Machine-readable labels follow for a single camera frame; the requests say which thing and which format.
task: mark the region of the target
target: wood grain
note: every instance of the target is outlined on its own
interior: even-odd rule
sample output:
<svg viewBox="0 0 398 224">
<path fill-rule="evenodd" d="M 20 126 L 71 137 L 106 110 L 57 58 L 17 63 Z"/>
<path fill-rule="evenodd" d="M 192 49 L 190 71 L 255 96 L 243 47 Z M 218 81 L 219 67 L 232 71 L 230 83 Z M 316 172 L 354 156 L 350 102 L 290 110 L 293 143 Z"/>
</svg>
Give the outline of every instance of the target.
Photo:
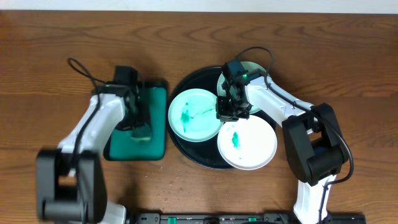
<svg viewBox="0 0 398 224">
<path fill-rule="evenodd" d="M 282 88 L 335 109 L 356 166 L 333 186 L 328 209 L 398 223 L 397 16 L 60 11 L 0 12 L 0 223 L 38 223 L 37 152 L 56 146 L 88 106 L 91 84 L 68 57 L 104 80 L 115 65 L 130 65 L 173 90 L 190 72 L 253 45 L 274 51 L 271 75 Z M 246 59 L 269 61 L 256 51 Z M 134 212 L 290 210 L 297 180 L 280 129 L 277 137 L 275 158 L 250 172 L 196 165 L 168 137 L 161 161 L 104 160 L 108 197 Z"/>
</svg>

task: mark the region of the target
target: teal mark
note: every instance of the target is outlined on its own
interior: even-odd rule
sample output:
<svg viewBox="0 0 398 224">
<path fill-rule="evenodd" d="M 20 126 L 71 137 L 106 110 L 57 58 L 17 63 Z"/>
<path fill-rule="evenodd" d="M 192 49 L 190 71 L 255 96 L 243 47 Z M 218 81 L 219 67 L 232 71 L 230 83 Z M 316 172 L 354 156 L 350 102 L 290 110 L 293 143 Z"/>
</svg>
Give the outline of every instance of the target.
<svg viewBox="0 0 398 224">
<path fill-rule="evenodd" d="M 184 106 L 185 110 L 184 110 L 184 108 L 183 108 L 183 111 L 182 111 L 182 114 L 181 114 L 181 122 L 182 122 L 182 126 L 183 126 L 183 128 L 184 128 L 184 132 L 185 132 L 185 133 L 187 132 L 187 125 L 188 125 L 188 123 L 190 122 L 191 119 L 195 118 L 196 115 L 205 114 L 205 113 L 207 113 L 207 112 L 210 112 L 210 111 L 216 109 L 216 108 L 208 109 L 208 110 L 206 110 L 206 111 L 204 111 L 204 112 L 197 113 L 197 114 L 195 114 L 195 115 L 193 115 L 193 116 L 189 116 L 189 108 L 187 108 L 187 107 L 188 107 L 188 103 L 186 103 L 185 105 L 186 105 L 186 106 Z"/>
<path fill-rule="evenodd" d="M 237 149 L 239 145 L 239 135 L 237 133 L 234 133 L 232 137 L 232 144 L 234 144 L 234 147 Z"/>
</svg>

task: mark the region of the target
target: wire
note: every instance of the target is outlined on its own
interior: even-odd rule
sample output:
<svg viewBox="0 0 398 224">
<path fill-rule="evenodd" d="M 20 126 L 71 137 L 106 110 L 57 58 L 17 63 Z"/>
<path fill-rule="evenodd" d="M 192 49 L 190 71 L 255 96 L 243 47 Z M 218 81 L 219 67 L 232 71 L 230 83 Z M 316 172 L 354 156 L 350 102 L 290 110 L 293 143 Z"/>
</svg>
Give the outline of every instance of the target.
<svg viewBox="0 0 398 224">
<path fill-rule="evenodd" d="M 273 63 L 274 63 L 274 60 L 275 60 L 275 59 L 274 59 L 274 54 L 273 54 L 269 49 L 267 49 L 267 48 L 265 48 L 265 47 L 250 47 L 250 48 L 248 48 L 248 49 L 246 49 L 246 50 L 243 50 L 241 53 L 239 53 L 239 54 L 236 56 L 236 58 L 239 58 L 240 56 L 242 56 L 243 53 L 245 53 L 245 52 L 247 52 L 248 50 L 251 50 L 251 49 L 263 49 L 263 50 L 267 51 L 267 52 L 269 53 L 269 55 L 271 56 L 271 63 L 269 64 L 269 66 L 268 66 L 268 68 L 267 68 L 267 70 L 266 70 L 266 72 L 265 72 L 265 74 L 264 74 L 264 81 L 265 81 L 265 84 L 266 84 L 267 88 L 269 88 L 269 89 L 270 89 L 273 93 L 275 93 L 275 95 L 277 95 L 278 97 L 280 97 L 280 98 L 282 98 L 283 100 L 285 100 L 286 102 L 290 103 L 292 106 L 297 107 L 297 108 L 300 109 L 300 110 L 303 110 L 304 112 L 306 112 L 306 113 L 310 114 L 311 116 L 313 116 L 314 118 L 316 118 L 316 119 L 318 120 L 318 122 L 321 122 L 321 123 L 323 123 L 324 125 L 328 126 L 328 127 L 331 129 L 331 131 L 333 132 L 333 134 L 336 135 L 336 136 L 338 137 L 340 143 L 341 143 L 341 144 L 344 146 L 344 148 L 347 150 L 347 153 L 348 153 L 348 160 L 349 160 L 349 172 L 348 172 L 347 176 L 345 176 L 344 178 L 339 179 L 339 180 L 334 180 L 334 181 L 326 182 L 326 183 L 324 184 L 324 186 L 323 186 L 321 204 L 320 204 L 320 208 L 319 208 L 319 217 L 318 217 L 318 223 L 321 224 L 321 222 L 322 222 L 322 208 L 323 208 L 323 204 L 325 203 L 325 196 L 326 196 L 326 191 L 328 190 L 328 186 L 329 186 L 329 185 L 332 185 L 332 184 L 339 184 L 339 183 L 342 183 L 342 182 L 344 182 L 344 181 L 347 181 L 347 180 L 353 175 L 353 172 L 354 172 L 354 159 L 353 159 L 353 155 L 352 155 L 351 150 L 349 149 L 349 147 L 348 147 L 346 141 L 345 141 L 345 140 L 343 139 L 343 137 L 341 136 L 341 134 L 339 134 L 339 132 L 335 129 L 335 127 L 334 127 L 333 125 L 331 125 L 331 123 L 330 123 L 327 119 L 322 118 L 321 116 L 319 116 L 319 115 L 317 115 L 316 113 L 314 113 L 314 112 L 312 112 L 312 111 L 306 109 L 305 107 L 298 105 L 295 101 L 289 100 L 288 98 L 286 98 L 285 96 L 283 96 L 282 94 L 280 94 L 278 91 L 274 90 L 273 87 L 271 86 L 271 84 L 268 83 L 268 81 L 267 81 L 267 76 L 268 76 L 268 73 L 269 73 L 269 71 L 271 70 L 272 65 L 273 65 Z"/>
<path fill-rule="evenodd" d="M 77 64 L 83 70 L 83 72 L 81 70 L 79 70 L 78 68 L 76 68 L 73 63 Z M 81 127 L 81 129 L 80 129 L 80 131 L 79 131 L 79 133 L 77 134 L 77 137 L 76 137 L 75 147 L 73 148 L 72 158 L 70 159 L 71 167 L 76 168 L 76 158 L 77 158 L 77 154 L 78 154 L 78 151 L 79 151 L 81 138 L 83 137 L 83 134 L 84 134 L 85 129 L 87 128 L 88 124 L 94 118 L 95 114 L 97 113 L 97 111 L 100 109 L 100 106 L 101 106 L 100 91 L 98 90 L 98 87 L 97 87 L 95 81 L 102 82 L 102 83 L 104 83 L 104 81 L 93 77 L 91 75 L 91 73 L 87 70 L 87 68 L 84 67 L 78 60 L 76 60 L 74 58 L 68 58 L 68 64 L 76 72 L 80 73 L 81 75 L 83 75 L 85 77 L 88 77 L 91 80 L 91 82 L 92 82 L 92 84 L 94 86 L 95 94 L 97 95 L 97 98 L 98 98 L 97 99 L 97 104 L 95 105 L 94 111 L 92 112 L 92 114 L 90 114 L 90 116 L 88 117 L 86 122 L 83 124 L 83 126 Z"/>
</svg>

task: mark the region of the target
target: black tray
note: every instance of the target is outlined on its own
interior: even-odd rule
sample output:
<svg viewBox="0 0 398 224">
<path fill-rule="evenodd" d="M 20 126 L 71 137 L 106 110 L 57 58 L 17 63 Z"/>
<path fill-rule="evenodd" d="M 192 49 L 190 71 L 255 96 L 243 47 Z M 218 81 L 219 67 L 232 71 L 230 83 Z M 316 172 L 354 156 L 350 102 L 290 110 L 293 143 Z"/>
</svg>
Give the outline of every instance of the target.
<svg viewBox="0 0 398 224">
<path fill-rule="evenodd" d="M 221 75 L 221 67 L 207 67 L 197 70 L 185 77 L 174 89 L 170 95 L 169 102 L 167 103 L 167 111 L 174 98 L 185 90 L 192 88 L 200 88 L 212 92 L 217 96 L 217 81 Z M 275 130 L 276 122 L 271 119 L 265 112 L 259 111 L 253 115 L 258 116 L 267 121 Z M 180 152 L 196 162 L 199 165 L 213 168 L 213 169 L 232 169 L 233 166 L 229 165 L 220 155 L 217 146 L 218 134 L 211 139 L 203 142 L 189 142 L 178 137 L 170 127 L 167 120 L 167 129 L 169 130 L 170 137 Z"/>
</svg>

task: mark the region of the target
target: white wall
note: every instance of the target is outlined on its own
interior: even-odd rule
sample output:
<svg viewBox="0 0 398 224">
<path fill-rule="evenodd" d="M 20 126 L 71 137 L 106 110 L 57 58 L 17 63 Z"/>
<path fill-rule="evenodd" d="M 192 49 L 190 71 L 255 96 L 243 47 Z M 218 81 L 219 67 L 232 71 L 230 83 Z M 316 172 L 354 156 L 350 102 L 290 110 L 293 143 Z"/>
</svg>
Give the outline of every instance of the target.
<svg viewBox="0 0 398 224">
<path fill-rule="evenodd" d="M 398 0 L 0 0 L 0 9 L 398 14 Z"/>
</svg>

